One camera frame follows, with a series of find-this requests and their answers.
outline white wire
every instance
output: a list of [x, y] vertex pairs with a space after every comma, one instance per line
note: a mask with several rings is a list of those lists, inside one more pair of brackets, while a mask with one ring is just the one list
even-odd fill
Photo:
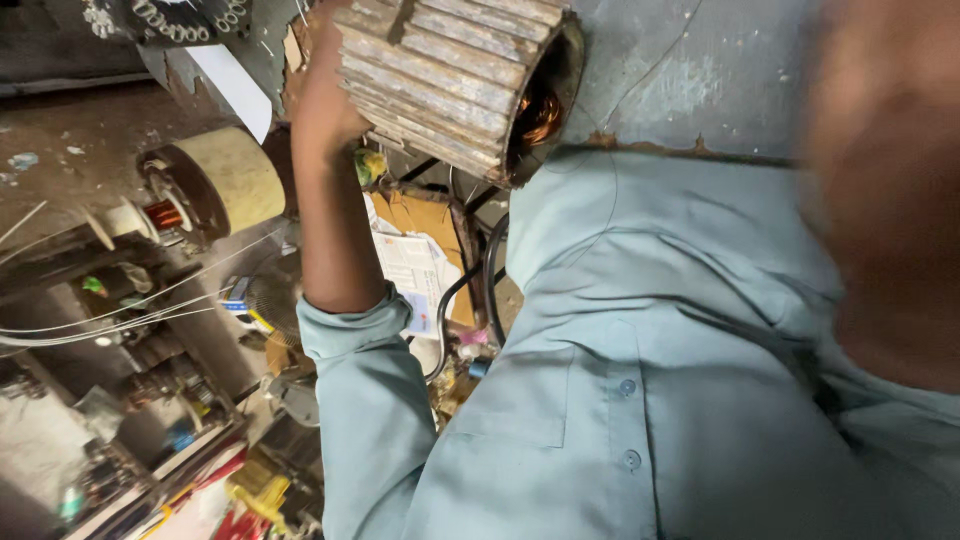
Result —
[[148, 296], [147, 298], [144, 298], [143, 300], [140, 300], [140, 301], [138, 301], [138, 302], [135, 302], [135, 303], [133, 303], [133, 304], [130, 304], [129, 306], [121, 307], [121, 308], [119, 308], [119, 309], [116, 309], [116, 310], [114, 310], [114, 311], [111, 311], [110, 313], [105, 313], [105, 314], [100, 315], [100, 316], [97, 316], [97, 317], [91, 317], [91, 318], [89, 318], [89, 319], [85, 319], [85, 320], [83, 320], [83, 321], [78, 321], [78, 322], [76, 322], [76, 323], [69, 323], [69, 324], [65, 324], [65, 325], [60, 325], [60, 326], [58, 326], [58, 327], [50, 327], [50, 328], [44, 328], [44, 329], [30, 329], [30, 330], [0, 329], [0, 332], [2, 332], [2, 333], [36, 333], [36, 332], [41, 332], [41, 331], [54, 331], [54, 330], [60, 330], [60, 329], [75, 327], [75, 326], [81, 325], [81, 324], [83, 324], [83, 323], [88, 323], [88, 322], [91, 322], [91, 321], [96, 321], [96, 320], [98, 320], [98, 319], [103, 319], [103, 318], [105, 318], [105, 317], [110, 317], [110, 315], [115, 315], [115, 314], [117, 314], [117, 313], [119, 313], [119, 312], [121, 312], [121, 311], [125, 311], [125, 310], [127, 310], [127, 309], [130, 309], [131, 307], [139, 306], [139, 305], [141, 305], [141, 304], [144, 304], [144, 303], [146, 303], [146, 302], [149, 302], [149, 301], [153, 300], [154, 298], [156, 298], [157, 296], [159, 296], [159, 295], [161, 295], [161, 294], [170, 292], [171, 290], [173, 290], [173, 289], [175, 289], [175, 288], [183, 285], [184, 283], [189, 282], [190, 280], [196, 279], [196, 278], [198, 278], [199, 276], [202, 276], [204, 273], [206, 273], [206, 272], [208, 272], [208, 271], [216, 268], [217, 266], [220, 266], [220, 265], [223, 264], [224, 262], [227, 262], [228, 260], [230, 260], [230, 259], [232, 259], [232, 258], [234, 258], [234, 257], [236, 257], [236, 256], [238, 256], [238, 255], [240, 255], [240, 254], [242, 254], [243, 252], [249, 250], [251, 247], [255, 246], [256, 244], [258, 244], [258, 243], [266, 240], [266, 239], [269, 238], [270, 236], [272, 236], [272, 235], [274, 235], [274, 234], [276, 234], [276, 233], [279, 233], [279, 232], [280, 232], [280, 229], [276, 229], [275, 231], [273, 231], [273, 232], [271, 232], [271, 233], [267, 233], [266, 235], [264, 235], [264, 236], [261, 237], [260, 239], [255, 240], [254, 242], [248, 244], [246, 247], [241, 248], [240, 250], [234, 252], [234, 253], [231, 254], [231, 255], [228, 255], [228, 256], [226, 256], [226, 257], [224, 257], [224, 258], [221, 258], [220, 260], [218, 260], [218, 261], [214, 262], [213, 264], [207, 266], [206, 268], [204, 268], [204, 269], [201, 270], [200, 272], [197, 272], [196, 274], [193, 274], [193, 275], [190, 276], [189, 278], [183, 279], [183, 280], [181, 280], [181, 281], [179, 281], [179, 282], [177, 282], [177, 283], [175, 283], [175, 284], [173, 284], [173, 285], [170, 285], [169, 287], [167, 287], [167, 288], [165, 288], [165, 289], [163, 289], [163, 290], [161, 290], [161, 291], [159, 291], [159, 292], [157, 292], [157, 293], [155, 293], [155, 294], [153, 294], [153, 295], [151, 295], [151, 296]]
[[36, 205], [36, 206], [34, 207], [34, 209], [30, 210], [30, 211], [27, 213], [27, 215], [23, 216], [23, 217], [20, 219], [20, 221], [17, 221], [17, 222], [16, 222], [16, 225], [14, 225], [13, 227], [11, 227], [9, 231], [5, 232], [5, 233], [3, 234], [3, 236], [0, 236], [0, 244], [2, 244], [2, 243], [4, 242], [4, 240], [6, 240], [7, 238], [9, 238], [11, 234], [16, 233], [16, 230], [19, 229], [21, 225], [23, 225], [24, 223], [27, 223], [27, 220], [28, 220], [28, 219], [34, 217], [34, 214], [37, 213], [37, 212], [39, 212], [40, 209], [42, 209], [42, 208], [45, 207], [45, 206], [47, 206], [47, 202], [46, 202], [46, 201], [43, 201], [43, 202], [40, 203], [39, 205]]
[[203, 295], [203, 296], [194, 298], [194, 299], [192, 299], [192, 300], [188, 300], [188, 301], [186, 301], [186, 302], [181, 302], [180, 304], [177, 304], [176, 306], [165, 307], [164, 309], [161, 309], [161, 310], [159, 310], [159, 311], [155, 311], [155, 312], [153, 312], [153, 313], [147, 313], [146, 315], [142, 315], [142, 316], [137, 317], [137, 318], [135, 318], [135, 319], [131, 319], [131, 320], [125, 321], [125, 322], [123, 322], [123, 323], [117, 323], [117, 324], [115, 324], [115, 325], [110, 325], [110, 326], [108, 326], [108, 327], [105, 327], [105, 328], [102, 328], [102, 329], [98, 329], [98, 330], [94, 330], [94, 331], [86, 331], [86, 332], [82, 332], [82, 333], [75, 333], [75, 334], [72, 334], [72, 335], [64, 335], [64, 336], [59, 336], [59, 337], [36, 338], [36, 339], [34, 339], [34, 338], [24, 339], [24, 338], [7, 337], [7, 336], [5, 336], [5, 335], [0, 335], [0, 343], [2, 343], [2, 344], [4, 344], [4, 345], [14, 345], [14, 341], [15, 341], [15, 342], [16, 342], [16, 346], [20, 346], [20, 345], [23, 345], [23, 344], [29, 342], [29, 343], [33, 343], [35, 346], [40, 346], [40, 347], [49, 346], [49, 345], [62, 345], [62, 344], [65, 344], [65, 343], [73, 343], [74, 341], [81, 341], [81, 340], [83, 340], [83, 339], [88, 339], [88, 337], [96, 337], [96, 336], [98, 336], [98, 335], [103, 335], [104, 333], [113, 333], [113, 332], [115, 332], [115, 331], [125, 330], [129, 325], [139, 326], [137, 323], [140, 323], [140, 322], [143, 322], [144, 324], [152, 323], [152, 322], [154, 322], [158, 317], [161, 317], [161, 316], [163, 316], [163, 315], [165, 315], [165, 314], [167, 314], [167, 313], [169, 313], [169, 312], [171, 312], [171, 311], [174, 311], [174, 310], [176, 310], [176, 309], [180, 309], [181, 307], [189, 306], [189, 305], [191, 305], [191, 304], [195, 304], [195, 303], [199, 302], [200, 300], [203, 300], [204, 298], [209, 298], [209, 297], [211, 297], [211, 296], [217, 296], [217, 295], [220, 294], [221, 292], [223, 292], [223, 291], [225, 291], [225, 290], [228, 290], [228, 289], [229, 289], [229, 287], [224, 287], [224, 288], [220, 289], [220, 290], [217, 291], [217, 292], [210, 293], [210, 294], [206, 294], [206, 295]]
[[[142, 327], [142, 326], [144, 326], [144, 325], [149, 325], [149, 324], [154, 323], [154, 322], [168, 321], [168, 320], [170, 320], [170, 319], [176, 319], [177, 317], [182, 317], [182, 316], [184, 316], [184, 315], [192, 315], [193, 313], [202, 313], [202, 312], [204, 312], [204, 311], [212, 311], [212, 310], [214, 310], [214, 309], [216, 309], [216, 307], [205, 307], [204, 309], [196, 309], [196, 310], [194, 310], [194, 311], [186, 311], [186, 312], [184, 312], [184, 313], [177, 313], [176, 315], [170, 315], [169, 317], [162, 317], [162, 318], [159, 318], [159, 319], [153, 319], [153, 320], [150, 320], [150, 321], [147, 321], [147, 322], [143, 322], [143, 323], [120, 325], [120, 326], [119, 326], [118, 328], [116, 328], [116, 329], [114, 329], [114, 328], [105, 329], [105, 330], [103, 330], [103, 331], [97, 331], [96, 333], [94, 333], [94, 334], [92, 334], [92, 335], [89, 335], [89, 336], [86, 336], [86, 337], [81, 337], [81, 338], [78, 338], [78, 339], [68, 339], [68, 340], [62, 341], [62, 342], [61, 342], [61, 341], [58, 341], [58, 340], [56, 340], [56, 339], [51, 339], [51, 340], [45, 340], [45, 339], [19, 339], [19, 338], [16, 338], [16, 337], [7, 337], [7, 336], [4, 336], [2, 339], [3, 339], [3, 343], [8, 344], [8, 345], [13, 345], [14, 347], [24, 347], [24, 346], [26, 346], [26, 347], [37, 347], [37, 346], [43, 347], [43, 346], [50, 346], [50, 345], [63, 345], [63, 344], [65, 344], [65, 343], [73, 343], [73, 342], [75, 342], [75, 341], [83, 341], [83, 340], [89, 339], [89, 338], [91, 338], [91, 337], [99, 337], [99, 336], [101, 336], [101, 335], [106, 335], [106, 334], [108, 334], [108, 333], [114, 333], [115, 331], [122, 331], [122, 330], [127, 330], [127, 329], [131, 329], [131, 328], [135, 328], [135, 327]], [[37, 343], [37, 341], [50, 341], [50, 343]]]
[[12, 259], [12, 258], [20, 255], [21, 253], [29, 250], [30, 248], [36, 246], [36, 245], [39, 244], [40, 242], [45, 242], [45, 241], [49, 240], [50, 238], [53, 238], [54, 236], [59, 236], [60, 234], [63, 234], [63, 233], [69, 233], [70, 231], [73, 231], [73, 229], [74, 229], [74, 228], [71, 227], [70, 229], [64, 229], [64, 230], [62, 230], [62, 231], [60, 231], [59, 233], [47, 234], [46, 236], [42, 237], [40, 240], [31, 242], [31, 243], [29, 243], [29, 244], [27, 244], [27, 245], [25, 245], [25, 246], [23, 246], [23, 247], [17, 248], [16, 251], [14, 251], [13, 253], [7, 255], [7, 256], [4, 257], [4, 258], [0, 258], [0, 266], [3, 266], [4, 264], [7, 263], [8, 260], [10, 260], [10, 259]]

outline person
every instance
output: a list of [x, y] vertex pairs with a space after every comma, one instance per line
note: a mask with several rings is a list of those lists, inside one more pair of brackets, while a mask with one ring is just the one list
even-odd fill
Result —
[[319, 31], [293, 155], [327, 538], [960, 537], [960, 4], [825, 17], [807, 172], [566, 148], [511, 194], [525, 303], [439, 436]]

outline green object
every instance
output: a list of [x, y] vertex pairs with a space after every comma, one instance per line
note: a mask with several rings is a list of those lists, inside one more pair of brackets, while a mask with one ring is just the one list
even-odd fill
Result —
[[387, 172], [387, 160], [383, 154], [366, 148], [359, 148], [353, 154], [353, 165], [357, 169], [357, 179], [363, 187], [373, 184]]
[[57, 509], [60, 517], [67, 523], [73, 523], [84, 507], [84, 492], [75, 485], [69, 485], [63, 490], [63, 499]]
[[88, 290], [94, 294], [102, 295], [106, 289], [100, 280], [94, 278], [93, 276], [87, 276], [84, 278], [84, 290]]

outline copper wire coil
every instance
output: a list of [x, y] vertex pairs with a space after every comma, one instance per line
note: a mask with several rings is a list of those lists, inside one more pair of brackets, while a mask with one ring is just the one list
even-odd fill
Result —
[[170, 201], [162, 201], [143, 209], [158, 231], [173, 229], [183, 223], [183, 216]]
[[[530, 105], [530, 96], [524, 95], [520, 98], [517, 114], [524, 114], [530, 108]], [[537, 111], [537, 116], [533, 120], [533, 127], [521, 137], [523, 144], [527, 147], [537, 146], [543, 144], [548, 137], [556, 133], [560, 129], [562, 110], [560, 98], [557, 97], [557, 94], [554, 92], [546, 94]]]

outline yellow object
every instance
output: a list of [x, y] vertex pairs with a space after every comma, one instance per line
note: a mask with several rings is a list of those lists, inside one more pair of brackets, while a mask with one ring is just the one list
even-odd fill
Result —
[[227, 209], [230, 233], [283, 213], [283, 184], [267, 154], [247, 132], [225, 128], [174, 143], [202, 168]]
[[140, 536], [139, 540], [144, 540], [146, 537], [148, 537], [148, 536], [150, 536], [151, 534], [155, 533], [155, 532], [160, 528], [160, 526], [162, 526], [163, 524], [167, 523], [167, 520], [170, 519], [170, 516], [174, 515], [174, 509], [173, 509], [173, 507], [171, 506], [171, 504], [176, 503], [177, 501], [179, 501], [181, 497], [183, 497], [184, 495], [186, 495], [187, 493], [189, 493], [196, 485], [197, 485], [197, 484], [194, 483], [194, 482], [188, 483], [188, 484], [186, 485], [186, 487], [184, 487], [183, 489], [181, 489], [181, 490], [179, 491], [179, 493], [177, 493], [177, 495], [174, 495], [169, 501], [167, 501], [166, 503], [164, 503], [164, 504], [160, 507], [160, 509], [159, 509], [160, 512], [163, 512], [163, 519], [160, 520], [160, 523], [158, 523], [158, 524], [154, 525], [153, 527], [151, 527], [150, 530], [144, 532], [144, 533], [143, 533], [143, 536]]
[[256, 515], [270, 520], [278, 532], [285, 533], [286, 524], [280, 507], [290, 480], [276, 472], [276, 467], [257, 449], [247, 454], [247, 462], [227, 478], [227, 495], [242, 502]]
[[374, 179], [380, 178], [383, 173], [387, 172], [387, 160], [379, 152], [367, 154], [364, 156], [363, 162], [370, 169], [370, 176]]

